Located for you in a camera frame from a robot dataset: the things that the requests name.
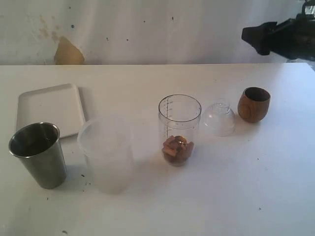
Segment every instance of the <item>wooden piece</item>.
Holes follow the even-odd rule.
[[[270,97],[270,94],[262,88],[245,89],[238,103],[238,114],[247,122],[262,120],[268,112]]]

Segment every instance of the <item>clear measuring cup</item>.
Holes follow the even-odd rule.
[[[129,127],[122,117],[100,117],[86,122],[79,132],[78,145],[100,191],[119,193],[128,186],[133,155]]]
[[[201,105],[193,97],[175,94],[158,105],[160,148],[172,166],[182,166],[196,145]]]

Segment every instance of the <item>white wall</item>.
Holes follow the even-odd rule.
[[[300,6],[296,0],[0,0],[0,64],[54,64],[60,36],[88,64],[285,61],[258,55],[241,40],[242,28],[295,17]]]

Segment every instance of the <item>white plastic tray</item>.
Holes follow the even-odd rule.
[[[61,138],[77,134],[85,122],[78,87],[64,84],[22,93],[16,130],[35,122],[55,124]]]

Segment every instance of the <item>brown wooden cup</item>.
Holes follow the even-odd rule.
[[[237,106],[238,114],[247,122],[262,120],[268,112],[270,97],[270,94],[262,88],[246,88]]]

